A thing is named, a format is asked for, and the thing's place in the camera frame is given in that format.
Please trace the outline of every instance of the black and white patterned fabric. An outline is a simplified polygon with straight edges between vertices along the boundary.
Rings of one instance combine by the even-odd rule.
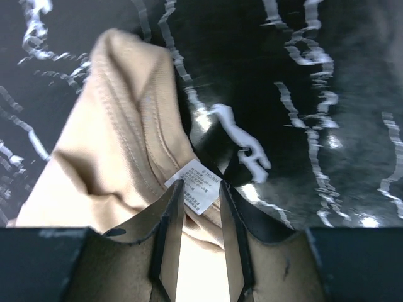
[[[290,228],[403,226],[399,0],[0,3],[0,225],[50,158],[108,28],[171,52],[184,128]]]

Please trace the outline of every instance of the white squiggle print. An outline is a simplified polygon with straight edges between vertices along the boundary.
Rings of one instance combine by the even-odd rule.
[[[50,160],[49,153],[46,151],[45,147],[42,145],[41,141],[37,137],[37,134],[35,133],[34,129],[30,125],[28,125],[24,121],[21,121],[17,116],[8,113],[1,106],[0,106],[0,116],[6,118],[7,120],[12,121],[16,126],[19,126],[22,129],[24,129],[28,133],[28,138],[30,139],[31,144],[35,149],[35,151],[37,152],[37,154],[43,160],[46,161]]]
[[[275,204],[269,204],[261,200],[256,188],[252,184],[246,184],[245,186],[242,186],[239,189],[241,190],[241,194],[243,193],[246,199],[249,200],[252,204],[256,205],[258,208],[265,207],[276,210],[280,214],[280,218],[283,221],[283,223],[288,228],[294,229],[290,223],[290,220],[288,220],[287,217],[287,213],[289,213],[290,211],[284,210]]]
[[[8,91],[3,87],[0,86],[0,94],[3,99],[17,112],[23,111],[23,107],[20,106],[9,94]]]
[[[207,131],[212,125],[212,122],[207,116],[208,112],[207,108],[198,98],[197,91],[193,85],[193,79],[184,67],[183,63],[184,57],[179,53],[179,50],[175,46],[175,41],[174,38],[172,37],[171,30],[167,22],[168,18],[175,11],[175,4],[176,0],[166,1],[165,3],[166,12],[158,21],[158,25],[161,29],[162,37],[165,40],[165,44],[174,60],[175,69],[176,71],[178,71],[179,76],[182,78],[182,80],[186,85],[184,91],[188,97],[188,101],[196,108],[195,119],[199,123],[199,125],[203,128],[203,130]]]
[[[238,158],[251,171],[253,181],[257,183],[265,182],[268,177],[266,169],[271,169],[271,164],[258,140],[236,125],[230,106],[214,104],[211,107],[210,114],[217,115],[222,128],[227,132],[228,136],[231,137],[234,143],[244,149],[238,151]],[[250,156],[245,155],[245,148],[251,149],[252,154]]]
[[[24,170],[24,165],[22,163],[24,158],[22,158],[20,156],[17,156],[17,155],[14,155],[12,153],[12,151],[4,145],[4,142],[2,140],[0,140],[0,152],[3,153],[8,158],[9,163],[11,165],[17,167],[20,170],[20,172],[25,171]],[[9,166],[9,167],[6,167],[5,165],[3,165],[3,166],[8,171],[9,171],[9,168],[11,168],[11,166]]]
[[[20,112],[20,110],[22,110],[22,107],[16,101],[14,101],[14,99],[9,95],[9,93],[3,86],[0,86],[0,87],[1,87],[0,91],[2,92],[1,95],[6,100],[6,102],[11,106],[11,108],[13,110]],[[45,150],[45,147],[42,145],[41,141],[35,134],[34,129],[30,125],[28,125],[24,121],[21,121],[16,115],[12,115],[11,113],[7,112],[1,106],[0,106],[0,116],[9,121],[12,121],[15,125],[21,127],[26,132],[28,132],[28,138],[30,139],[31,144],[32,144],[33,148],[35,149],[35,151],[37,152],[37,154],[39,156],[41,156],[41,158],[43,160],[49,161],[49,159],[50,159],[49,153]]]
[[[11,172],[12,167],[2,156],[0,156],[0,164],[8,171]]]
[[[54,72],[54,71],[45,71],[42,72],[40,70],[37,70],[33,73],[35,76],[41,76],[41,77],[56,77],[62,80],[66,80],[68,85],[70,85],[71,87],[73,87],[76,90],[76,93],[79,94],[82,91],[81,86],[74,80],[73,77],[67,75],[67,74],[63,74],[61,72]]]
[[[281,18],[278,12],[278,5],[276,0],[263,0],[264,10],[266,11],[267,23],[262,24],[263,26],[275,25],[277,28],[285,30],[288,29],[287,24]]]
[[[336,199],[340,196],[339,193],[336,192],[336,188],[330,185],[330,179],[327,175],[323,174],[322,169],[319,165],[318,152],[319,152],[319,133],[315,131],[313,128],[308,127],[299,117],[298,110],[294,107],[290,91],[282,82],[276,82],[280,92],[280,101],[283,103],[284,107],[288,111],[288,115],[290,117],[291,126],[296,128],[302,128],[305,130],[308,138],[308,155],[310,164],[312,166],[312,172],[315,175],[316,182],[319,186],[317,191],[319,192],[319,196],[322,198],[322,209],[317,212],[317,215],[322,220],[322,222],[328,226],[333,227],[332,224],[327,219],[327,215],[329,214],[328,209],[329,205],[337,213],[339,216],[350,220],[351,218],[341,212],[340,210],[340,200]]]
[[[281,19],[278,12],[278,6],[276,0],[263,0],[266,7],[266,12],[268,12],[268,19],[274,20],[272,22],[278,28],[284,28],[281,25],[283,21],[278,21]],[[298,118],[298,111],[293,106],[290,92],[287,87],[282,82],[275,83],[281,94],[281,101],[289,112],[289,117],[292,126],[297,128],[303,128],[306,130],[309,146],[309,159],[312,166],[312,172],[315,175],[316,181],[319,185],[319,196],[322,198],[322,209],[317,212],[317,215],[322,220],[323,224],[332,227],[332,224],[327,219],[329,214],[329,205],[339,216],[350,220],[351,218],[340,211],[340,200],[335,199],[339,197],[339,193],[336,189],[330,185],[330,179],[327,175],[323,174],[321,167],[319,165],[319,159],[317,157],[319,152],[319,133],[318,130],[324,128],[338,128],[338,124],[333,121],[327,114],[329,112],[329,107],[338,103],[338,96],[325,89],[327,86],[328,78],[333,76],[334,71],[334,61],[333,59],[325,53],[323,48],[319,44],[310,38],[304,37],[307,31],[319,30],[321,28],[321,22],[319,21],[318,5],[322,0],[306,0],[304,2],[305,8],[305,23],[307,27],[294,31],[291,35],[290,41],[286,42],[285,48],[288,50],[290,57],[298,64],[303,66],[312,66],[321,64],[322,71],[311,74],[311,79],[314,83],[314,87],[320,90],[319,97],[324,99],[317,107],[317,112],[313,115],[307,115],[305,118],[316,118],[320,123],[312,128],[305,125],[305,123]],[[297,43],[305,43],[308,49],[301,53],[297,48]]]
[[[396,151],[396,166],[395,171],[388,178],[382,179],[378,191],[382,195],[390,198],[392,203],[396,204],[397,216],[403,219],[403,201],[397,196],[393,196],[389,193],[390,184],[399,181],[403,177],[403,142],[400,139],[400,128],[393,121],[393,114],[388,112],[382,113],[383,122],[389,129],[389,137],[392,143],[395,145]]]
[[[76,90],[77,94],[80,93],[81,87],[76,82],[76,79],[82,76],[86,77],[89,73],[91,64],[88,59],[88,54],[83,53],[77,56],[69,52],[64,52],[61,55],[57,55],[52,51],[46,50],[48,49],[48,46],[45,43],[48,30],[40,19],[40,13],[47,14],[53,9],[51,0],[20,0],[20,4],[23,7],[26,19],[26,32],[23,37],[23,49],[29,54],[29,56],[21,59],[18,62],[18,65],[34,58],[38,60],[52,61],[80,61],[79,67],[69,75],[53,71],[47,71],[48,74],[46,74],[47,76],[59,77],[60,79],[66,80],[67,83]]]
[[[174,66],[186,85],[184,91],[188,97],[188,101],[196,108],[196,121],[205,131],[207,131],[212,124],[208,116],[210,114],[216,114],[228,136],[236,144],[238,144],[238,146],[242,148],[250,148],[253,151],[252,155],[246,156],[245,151],[241,150],[238,152],[238,158],[240,162],[242,162],[251,171],[254,181],[266,181],[268,173],[265,171],[265,169],[270,169],[271,164],[258,140],[236,125],[232,108],[223,104],[215,104],[212,106],[211,110],[208,110],[206,106],[198,99],[197,91],[193,85],[193,79],[184,67],[184,57],[176,48],[174,38],[172,37],[171,30],[167,23],[168,18],[175,11],[175,4],[176,0],[166,1],[166,12],[159,20],[158,25],[161,29],[162,37],[165,40],[166,46],[171,52],[171,56],[174,60]]]
[[[151,41],[151,29],[149,24],[149,17],[147,15],[147,7],[145,6],[143,0],[132,0],[134,6],[139,12],[140,26],[143,31],[144,41]]]

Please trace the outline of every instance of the black glossy surface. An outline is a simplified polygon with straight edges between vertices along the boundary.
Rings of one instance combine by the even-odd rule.
[[[321,71],[323,65],[298,65],[285,48],[292,32],[307,26],[305,1],[276,1],[282,20],[291,30],[262,26],[268,21],[261,0],[177,0],[168,1],[168,5],[162,0],[143,1],[53,0],[53,10],[40,15],[48,29],[43,45],[59,55],[69,52],[79,57],[89,52],[96,37],[110,27],[167,45],[176,58],[185,130],[196,151],[208,154],[246,199],[294,228],[403,225],[403,212],[399,211],[403,144],[400,133],[393,129],[388,132],[388,126],[403,127],[401,1],[319,3],[322,27],[305,34],[330,55],[334,72],[317,88],[313,88],[310,75]],[[315,2],[308,6],[310,14],[315,12]],[[60,74],[43,72],[69,75],[80,66],[82,58],[55,62],[31,59],[17,65],[27,56],[21,47],[26,31],[23,10],[17,1],[4,1],[0,11],[0,85],[24,109],[16,112],[1,98],[0,106],[31,125],[50,152],[77,98],[77,87],[60,79]],[[309,50],[304,43],[295,46]],[[176,51],[183,58],[187,74]],[[84,78],[75,78],[78,86]],[[305,128],[295,127],[295,119],[294,126],[290,126],[292,120],[280,99],[282,86],[278,82],[290,91]],[[198,106],[191,94],[195,91],[201,102]],[[328,115],[313,116],[323,102],[319,96],[324,91],[337,94],[338,103],[329,106]],[[251,153],[239,153],[242,147],[234,143],[217,119],[217,112],[225,107],[214,104],[229,105],[236,125],[258,140],[263,150],[260,155],[270,162],[257,162],[261,172],[266,167],[266,181],[255,183],[248,168],[239,162]],[[27,132],[4,113],[0,116],[0,139],[24,158],[25,169],[18,173],[21,169],[12,166],[6,171],[0,164],[0,221],[6,223],[16,216],[45,162],[33,150]],[[329,116],[338,128],[323,127],[324,116]],[[316,156],[317,145],[320,148]],[[9,162],[5,155],[0,156]],[[380,192],[383,179],[387,180],[383,182],[384,192]],[[327,219],[324,215],[321,219],[320,211],[327,214]]]

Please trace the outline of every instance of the care label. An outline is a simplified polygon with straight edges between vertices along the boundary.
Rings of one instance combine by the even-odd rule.
[[[184,203],[197,215],[203,214],[219,197],[221,178],[195,159],[168,179],[165,186],[170,187],[177,179],[184,180]]]

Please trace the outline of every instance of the stitched seam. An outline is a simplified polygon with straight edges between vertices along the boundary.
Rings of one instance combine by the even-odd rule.
[[[156,160],[156,158],[154,157],[154,153],[152,152],[152,148],[150,147],[150,143],[148,141],[148,139],[146,139],[145,134],[144,134],[144,140],[145,140],[145,146],[147,148],[147,153],[149,154],[149,156],[151,157],[152,161],[154,162],[154,164],[156,165],[157,169],[159,170],[159,172],[161,174],[162,173],[162,168],[161,166],[158,164],[158,161]]]
[[[156,68],[156,70],[158,70],[161,67],[161,61],[159,61],[158,63],[158,68]],[[154,85],[153,85],[153,90],[154,90],[154,95],[157,96],[157,84],[158,84],[158,80],[157,80],[157,76],[154,75]],[[171,160],[172,164],[174,165],[175,168],[179,169],[179,165],[175,162],[175,159],[173,158],[173,156],[170,154],[170,152],[168,151],[167,147],[166,147],[166,142],[164,141],[162,135],[161,135],[161,121],[159,119],[159,115],[158,115],[158,107],[156,106],[156,98],[152,100],[153,102],[153,115],[154,115],[154,121],[156,122],[156,128],[157,128],[157,134],[158,134],[158,139],[160,142],[160,145],[162,147],[162,149],[165,151],[165,154],[169,157],[169,159]]]
[[[106,79],[107,79],[107,81],[108,81],[108,83],[109,83],[110,89],[113,91],[115,97],[117,98],[117,101],[118,101],[117,103],[118,103],[118,106],[120,107],[119,93],[116,92],[115,87],[114,87],[114,86],[112,85],[112,83],[111,83],[111,79],[110,79],[109,72],[105,71],[105,68],[104,68],[104,67],[105,67],[105,63],[102,62],[102,61],[97,61],[97,63],[99,64],[99,67],[100,67],[100,75],[99,75],[99,76],[100,76],[100,77],[101,77],[102,75],[105,75],[105,76],[106,76]],[[96,86],[98,87],[98,89],[102,89],[102,87],[100,86],[100,84],[98,83],[98,81],[96,81]],[[139,167],[139,165],[138,165],[138,163],[137,163],[137,161],[136,161],[136,159],[135,159],[135,156],[134,156],[134,154],[133,154],[133,152],[132,152],[132,149],[129,147],[129,144],[128,144],[128,142],[127,142],[126,137],[123,135],[123,132],[122,132],[121,128],[118,126],[118,123],[115,121],[115,119],[114,119],[114,117],[113,117],[113,113],[112,113],[112,110],[111,110],[110,106],[108,105],[108,102],[106,101],[105,97],[104,97],[102,94],[101,94],[100,98],[101,98],[101,100],[102,100],[102,103],[103,103],[104,106],[105,106],[105,109],[106,109],[106,111],[107,111],[107,113],[108,113],[108,116],[109,116],[111,122],[112,122],[112,125],[113,125],[114,128],[118,131],[119,137],[120,137],[120,139],[121,139],[121,142],[123,142],[123,145],[125,146],[126,151],[130,154],[130,157],[131,157],[131,159],[133,160],[135,166],[137,167],[138,172],[139,172],[140,175],[142,176],[142,178],[143,178],[143,180],[144,180],[146,186],[148,187],[148,189],[149,189],[154,195],[157,196],[158,194],[153,190],[152,186],[151,186],[151,185],[147,182],[147,180],[145,179],[145,177],[144,177],[144,175],[143,175],[143,173],[142,173],[142,171],[141,171],[141,169],[140,169],[140,167]],[[137,135],[137,138],[138,138],[138,137],[139,137],[139,134],[138,134],[138,132],[137,132],[137,129],[134,127],[133,130],[134,130],[134,132],[135,132],[135,134]]]

